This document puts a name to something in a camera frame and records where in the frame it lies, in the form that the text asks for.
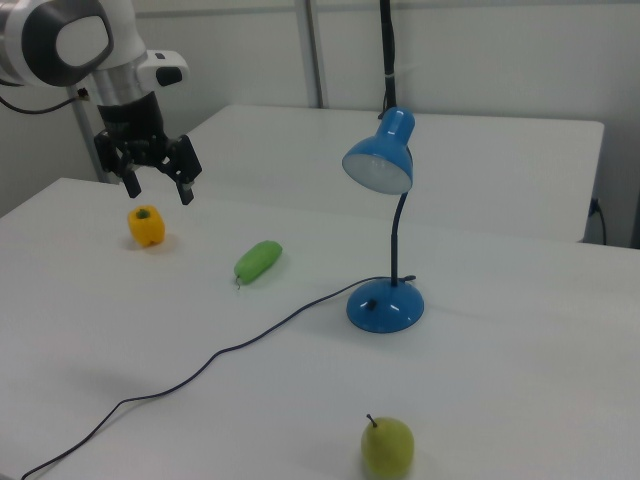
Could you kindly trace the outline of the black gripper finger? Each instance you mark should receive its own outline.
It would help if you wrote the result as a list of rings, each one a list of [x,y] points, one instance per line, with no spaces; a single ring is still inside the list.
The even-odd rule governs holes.
[[[160,171],[174,181],[181,203],[189,205],[194,199],[193,183],[202,172],[202,166],[187,135],[167,142]]]
[[[129,197],[136,198],[141,187],[134,172],[131,152],[126,147],[119,148],[106,130],[94,137],[94,145],[102,170],[114,174],[124,184]]]

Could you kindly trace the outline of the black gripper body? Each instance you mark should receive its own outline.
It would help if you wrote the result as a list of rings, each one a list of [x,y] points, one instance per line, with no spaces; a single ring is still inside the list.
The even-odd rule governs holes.
[[[129,151],[137,165],[157,165],[166,157],[168,137],[155,93],[124,105],[99,105],[105,129],[96,135],[102,165],[115,165],[116,151]]]

